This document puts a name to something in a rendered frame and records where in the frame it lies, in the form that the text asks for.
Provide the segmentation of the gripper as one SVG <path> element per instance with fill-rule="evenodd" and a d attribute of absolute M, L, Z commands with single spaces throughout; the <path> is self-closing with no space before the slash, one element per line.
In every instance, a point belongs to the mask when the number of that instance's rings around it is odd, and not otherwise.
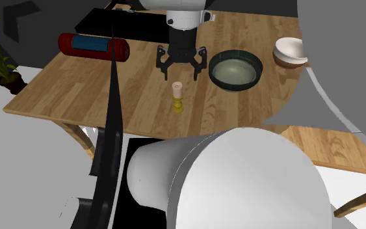
<path fill-rule="evenodd" d="M 207 49 L 205 46 L 196 49 L 197 28 L 189 30 L 179 30 L 169 28 L 168 50 L 163 46 L 157 47 L 156 67 L 164 74 L 164 80 L 168 80 L 168 67 L 173 63 L 190 63 L 194 67 L 194 80 L 198 79 L 198 74 L 207 68 Z M 168 58 L 163 62 L 161 58 L 168 54 Z M 195 55 L 201 57 L 197 62 Z"/>

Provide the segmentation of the pink candle on yellow holder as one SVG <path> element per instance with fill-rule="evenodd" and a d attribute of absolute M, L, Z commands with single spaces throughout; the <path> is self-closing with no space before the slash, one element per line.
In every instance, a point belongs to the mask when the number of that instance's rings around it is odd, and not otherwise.
<path fill-rule="evenodd" d="M 179 81 L 172 83 L 172 99 L 173 107 L 172 110 L 175 113 L 181 113 L 184 110 L 182 99 L 183 99 L 183 84 Z"/>

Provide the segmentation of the dark green bowl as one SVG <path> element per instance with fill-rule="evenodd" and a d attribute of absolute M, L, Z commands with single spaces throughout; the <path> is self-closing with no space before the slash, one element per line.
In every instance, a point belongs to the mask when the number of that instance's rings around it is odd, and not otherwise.
<path fill-rule="evenodd" d="M 240 92 L 254 87 L 263 72 L 263 63 L 253 53 L 229 49 L 209 61 L 209 78 L 222 90 Z"/>

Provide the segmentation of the black flat box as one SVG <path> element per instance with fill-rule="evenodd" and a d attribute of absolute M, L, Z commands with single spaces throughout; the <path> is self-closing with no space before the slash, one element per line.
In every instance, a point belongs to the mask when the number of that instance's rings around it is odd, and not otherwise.
<path fill-rule="evenodd" d="M 168 44 L 166 16 L 126 10 L 92 9 L 76 26 L 80 34 Z"/>

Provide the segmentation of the red cylinder with blue panel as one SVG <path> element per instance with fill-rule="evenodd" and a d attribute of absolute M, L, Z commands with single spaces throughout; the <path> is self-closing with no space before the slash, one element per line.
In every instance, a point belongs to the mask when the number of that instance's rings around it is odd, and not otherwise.
<path fill-rule="evenodd" d="M 60 51 L 69 56 L 84 57 L 125 62 L 130 55 L 130 47 L 126 40 L 119 38 L 102 38 L 79 34 L 62 33 L 58 38 Z"/>

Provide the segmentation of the black tall thin object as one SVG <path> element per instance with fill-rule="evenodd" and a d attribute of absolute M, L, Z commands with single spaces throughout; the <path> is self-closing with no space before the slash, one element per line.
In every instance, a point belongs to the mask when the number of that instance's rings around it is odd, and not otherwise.
<path fill-rule="evenodd" d="M 123 121 L 116 65 L 115 44 L 112 44 L 109 102 L 103 133 L 103 149 L 90 208 L 79 206 L 70 229 L 108 229 L 118 183 L 122 156 Z"/>

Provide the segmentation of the white bowl with brown base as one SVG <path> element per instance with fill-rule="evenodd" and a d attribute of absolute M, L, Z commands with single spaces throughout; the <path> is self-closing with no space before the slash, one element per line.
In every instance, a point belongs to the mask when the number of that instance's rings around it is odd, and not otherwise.
<path fill-rule="evenodd" d="M 274 62 L 283 68 L 294 69 L 308 62 L 302 40 L 283 37 L 276 41 L 273 52 Z"/>

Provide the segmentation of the wooden table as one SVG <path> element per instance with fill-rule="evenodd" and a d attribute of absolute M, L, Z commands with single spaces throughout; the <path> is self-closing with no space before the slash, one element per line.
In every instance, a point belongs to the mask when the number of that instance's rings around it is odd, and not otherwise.
<path fill-rule="evenodd" d="M 276 65 L 274 43 L 284 36 L 300 35 L 298 20 L 283 16 L 218 12 L 215 21 L 201 25 L 197 44 L 205 46 L 209 55 L 243 49 L 261 59 L 261 80 L 238 93 L 215 86 L 207 71 L 195 81 L 189 64 L 172 65 L 165 81 L 155 67 L 157 44 L 130 41 L 130 57 L 118 65 L 124 131 L 173 139 L 240 126 L 264 128 L 265 120 L 293 97 L 301 72 Z M 58 54 L 4 110 L 50 120 L 93 154 L 93 144 L 82 127 L 105 125 L 110 73 L 109 61 Z M 183 84 L 181 113 L 172 110 L 172 83 L 176 81 Z"/>

